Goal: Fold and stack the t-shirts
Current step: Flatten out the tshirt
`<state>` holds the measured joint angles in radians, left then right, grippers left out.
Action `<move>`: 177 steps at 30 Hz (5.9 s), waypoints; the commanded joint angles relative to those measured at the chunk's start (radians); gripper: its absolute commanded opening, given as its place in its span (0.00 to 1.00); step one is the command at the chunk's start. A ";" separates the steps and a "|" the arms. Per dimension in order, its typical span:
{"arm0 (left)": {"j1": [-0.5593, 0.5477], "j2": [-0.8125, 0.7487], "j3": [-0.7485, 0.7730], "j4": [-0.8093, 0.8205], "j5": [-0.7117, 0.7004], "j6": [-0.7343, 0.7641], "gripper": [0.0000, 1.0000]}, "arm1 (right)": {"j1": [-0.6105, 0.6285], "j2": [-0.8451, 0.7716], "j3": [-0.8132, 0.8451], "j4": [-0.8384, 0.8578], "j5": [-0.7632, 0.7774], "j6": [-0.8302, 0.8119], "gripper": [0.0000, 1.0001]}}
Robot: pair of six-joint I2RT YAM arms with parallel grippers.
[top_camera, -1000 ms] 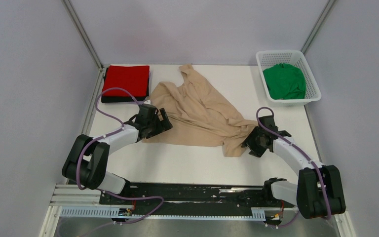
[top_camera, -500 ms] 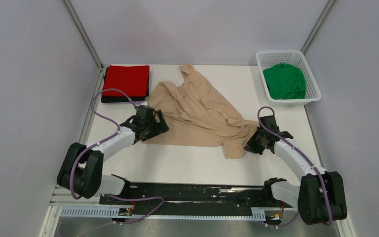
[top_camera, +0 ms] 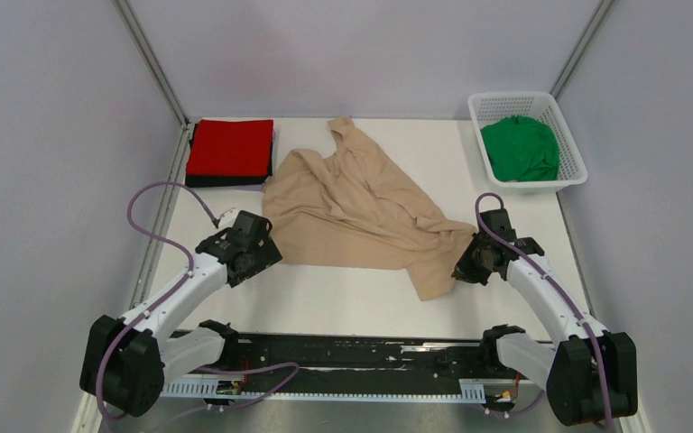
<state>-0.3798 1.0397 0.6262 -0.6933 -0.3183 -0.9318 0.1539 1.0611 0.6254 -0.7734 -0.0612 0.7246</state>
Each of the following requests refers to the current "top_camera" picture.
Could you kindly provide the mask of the beige t shirt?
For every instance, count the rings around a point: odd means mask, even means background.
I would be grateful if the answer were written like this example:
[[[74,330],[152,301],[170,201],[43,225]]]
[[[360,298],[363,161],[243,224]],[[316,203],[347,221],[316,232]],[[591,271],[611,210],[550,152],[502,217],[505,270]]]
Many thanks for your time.
[[[452,291],[475,228],[447,218],[349,116],[328,121],[328,157],[297,148],[263,188],[286,263],[405,270],[420,300]]]

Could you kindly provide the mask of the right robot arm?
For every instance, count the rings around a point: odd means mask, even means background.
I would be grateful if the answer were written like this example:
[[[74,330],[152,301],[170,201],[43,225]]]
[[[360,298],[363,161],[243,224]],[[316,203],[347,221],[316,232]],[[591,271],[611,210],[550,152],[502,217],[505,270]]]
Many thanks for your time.
[[[485,285],[494,274],[528,303],[547,330],[551,346],[517,326],[483,334],[483,371],[502,376],[512,369],[544,392],[565,426],[598,423],[637,413],[637,349],[625,332],[612,332],[581,309],[551,269],[543,249],[517,237],[505,208],[479,212],[478,230],[458,260],[458,281]]]

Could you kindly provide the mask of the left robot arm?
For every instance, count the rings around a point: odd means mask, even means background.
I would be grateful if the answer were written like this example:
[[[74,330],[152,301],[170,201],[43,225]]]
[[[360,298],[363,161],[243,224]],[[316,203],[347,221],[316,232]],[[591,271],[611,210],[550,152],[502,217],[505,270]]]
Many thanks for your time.
[[[99,317],[91,326],[79,377],[82,391],[125,415],[139,417],[165,385],[204,365],[233,371],[240,348],[229,326],[208,320],[175,336],[179,325],[207,297],[236,287],[282,260],[272,222],[232,208],[219,230],[202,240],[184,270],[119,318]]]

